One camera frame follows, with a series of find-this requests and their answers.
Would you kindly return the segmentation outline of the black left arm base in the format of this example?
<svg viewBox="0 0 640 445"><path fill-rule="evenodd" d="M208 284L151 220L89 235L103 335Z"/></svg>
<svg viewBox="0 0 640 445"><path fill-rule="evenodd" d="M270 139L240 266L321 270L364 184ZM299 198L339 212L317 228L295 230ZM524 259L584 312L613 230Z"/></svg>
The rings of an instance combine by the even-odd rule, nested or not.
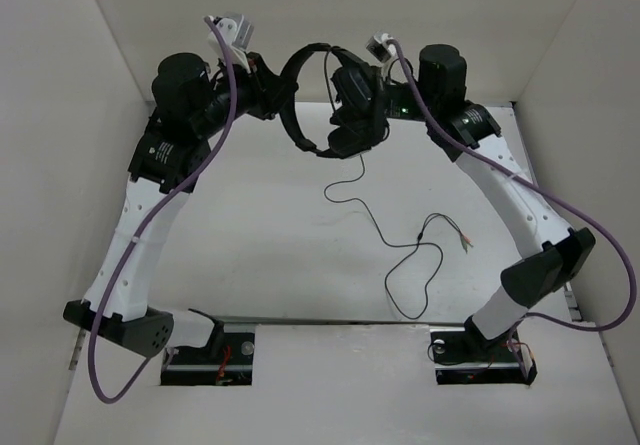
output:
<svg viewBox="0 0 640 445"><path fill-rule="evenodd" d="M165 354L161 386L251 386L255 353L254 325L231 323L224 328L221 345L213 357L204 349L179 347Z"/></svg>

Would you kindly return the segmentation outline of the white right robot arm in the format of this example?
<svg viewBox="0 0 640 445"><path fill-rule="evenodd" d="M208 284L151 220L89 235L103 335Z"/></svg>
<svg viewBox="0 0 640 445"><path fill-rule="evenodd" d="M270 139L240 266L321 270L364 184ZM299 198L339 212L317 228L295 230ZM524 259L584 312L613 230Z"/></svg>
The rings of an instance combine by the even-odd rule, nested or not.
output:
<svg viewBox="0 0 640 445"><path fill-rule="evenodd" d="M397 117L425 120L432 141L481 190L520 256L501 272L498 289L464 324L465 351L484 359L543 298L575 278L596 239L552 209L555 197L528 180L497 121L467 99L467 63L457 48L425 46L413 71L396 39L387 37L383 47L402 67L411 96L409 104L394 107Z"/></svg>

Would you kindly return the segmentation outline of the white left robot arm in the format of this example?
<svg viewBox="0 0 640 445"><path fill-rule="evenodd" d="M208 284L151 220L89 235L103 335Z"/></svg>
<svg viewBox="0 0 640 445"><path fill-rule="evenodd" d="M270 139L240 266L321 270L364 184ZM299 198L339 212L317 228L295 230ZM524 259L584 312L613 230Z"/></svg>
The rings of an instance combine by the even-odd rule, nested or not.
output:
<svg viewBox="0 0 640 445"><path fill-rule="evenodd" d="M271 120L293 86L256 52L214 75L194 53L160 62L151 84L155 108L128 167L121 216L98 276L65 305L65 321L145 358L168 346L176 315L148 304L155 267L172 223L194 191L227 117Z"/></svg>

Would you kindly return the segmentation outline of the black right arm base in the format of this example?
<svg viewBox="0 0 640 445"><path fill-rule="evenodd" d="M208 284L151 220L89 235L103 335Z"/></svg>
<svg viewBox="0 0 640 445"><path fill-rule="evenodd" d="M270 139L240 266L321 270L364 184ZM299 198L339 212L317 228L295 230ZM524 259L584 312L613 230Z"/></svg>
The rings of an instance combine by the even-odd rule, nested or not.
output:
<svg viewBox="0 0 640 445"><path fill-rule="evenodd" d="M434 328L429 337L427 357L438 385L530 386L538 376L532 350L517 333L486 350L469 346L462 328Z"/></svg>

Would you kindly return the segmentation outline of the black headset with microphone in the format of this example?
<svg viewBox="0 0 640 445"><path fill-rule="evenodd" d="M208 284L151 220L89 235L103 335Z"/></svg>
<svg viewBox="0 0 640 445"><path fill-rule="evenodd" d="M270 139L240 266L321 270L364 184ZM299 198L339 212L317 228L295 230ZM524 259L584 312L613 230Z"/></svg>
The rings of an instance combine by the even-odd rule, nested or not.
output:
<svg viewBox="0 0 640 445"><path fill-rule="evenodd" d="M386 140L389 133L388 94L382 69L345 48L312 43L287 60L281 76L297 85L302 67L315 54L334 56L339 62L332 74L324 75L332 108L329 122L334 129L327 136L328 147L324 150L307 138L296 113L296 93L291 92L279 117L294 145L318 158L344 160L365 153Z"/></svg>

